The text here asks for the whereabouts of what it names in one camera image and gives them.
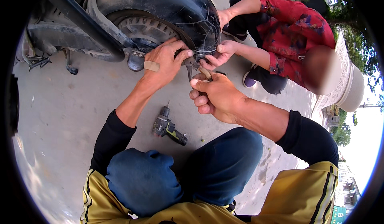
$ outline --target black sleeve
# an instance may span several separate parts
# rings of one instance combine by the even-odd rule
[[[329,161],[338,167],[338,147],[329,132],[298,111],[291,110],[287,131],[276,144],[310,165]]]
[[[97,137],[90,169],[106,176],[112,157],[127,148],[135,131],[136,127],[126,126],[113,110]]]

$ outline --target hand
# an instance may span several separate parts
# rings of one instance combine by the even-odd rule
[[[237,52],[238,43],[231,40],[224,40],[216,48],[214,56],[208,54],[205,58],[209,61],[208,63],[204,59],[200,59],[200,65],[208,70],[213,70],[218,66],[226,63],[233,54]]]
[[[174,57],[179,49],[183,51]],[[181,63],[191,56],[193,56],[192,50],[188,49],[183,41],[175,37],[167,40],[145,55],[146,61],[159,63],[160,69],[157,72],[145,69],[141,82],[153,87],[155,91],[161,89],[173,80],[180,70]]]
[[[212,114],[222,122],[239,124],[240,112],[248,97],[238,91],[225,75],[210,73],[213,79],[211,82],[202,73],[194,76],[190,81],[194,90],[189,93],[189,97],[194,100],[200,114]],[[199,91],[205,92],[206,96],[199,96]]]
[[[224,25],[228,24],[232,19],[231,12],[229,10],[217,10],[218,19],[220,21],[220,32],[223,29]]]

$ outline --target pavement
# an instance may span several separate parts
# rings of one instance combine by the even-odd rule
[[[218,9],[229,7],[228,0],[212,1]],[[247,39],[246,44],[255,45],[252,39]],[[17,162],[32,198],[52,223],[78,223],[83,212],[82,188],[99,131],[108,114],[143,75],[142,71],[130,71],[126,61],[108,63],[80,53],[72,53],[71,59],[72,65],[79,68],[76,76],[65,69],[62,52],[52,56],[52,63],[42,69],[28,72],[26,63],[17,63],[13,71],[20,92],[19,135],[14,138]],[[242,77],[250,67],[249,61],[234,55],[217,70],[226,73],[248,97],[311,117],[316,97],[290,80],[276,96],[267,93],[259,82],[245,88]],[[189,99],[190,90],[187,70],[182,66],[175,79],[144,108],[129,147],[140,151],[157,149],[171,155],[175,163],[172,168],[177,171],[194,150],[237,127],[200,115]],[[188,133],[186,146],[151,134],[155,117],[168,101],[171,120],[180,132]],[[235,197],[237,214],[258,214],[278,172],[305,167],[271,140],[263,137],[263,144],[257,169],[243,192]]]

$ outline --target man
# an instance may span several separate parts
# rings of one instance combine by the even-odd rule
[[[338,150],[329,133],[297,111],[285,111],[248,98],[225,75],[213,81],[195,76],[189,94],[201,114],[239,124],[196,150],[180,182],[171,171],[173,158],[151,150],[126,150],[136,122],[151,96],[169,83],[185,58],[182,41],[171,39],[146,54],[159,63],[145,70],[130,95],[109,115],[96,140],[84,185],[81,223],[325,223],[338,177]],[[175,58],[178,49],[181,51]],[[238,216],[226,208],[242,192],[261,159],[262,137],[310,164],[278,174],[257,216]],[[131,219],[129,213],[138,219]]]
[[[341,77],[341,64],[334,52],[335,40],[326,20],[314,9],[289,0],[229,0],[230,8],[218,10],[225,40],[215,56],[206,55],[213,70],[237,54],[250,60],[243,77],[245,87],[256,81],[271,94],[285,88],[287,78],[315,94],[328,94]],[[241,44],[247,31],[257,47]]]

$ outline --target scooter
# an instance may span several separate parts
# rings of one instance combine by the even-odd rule
[[[64,51],[71,74],[70,52],[109,62],[127,57],[132,71],[144,68],[144,56],[177,37],[194,51],[196,62],[214,54],[220,23],[211,0],[41,0],[31,14],[17,59],[32,69]]]

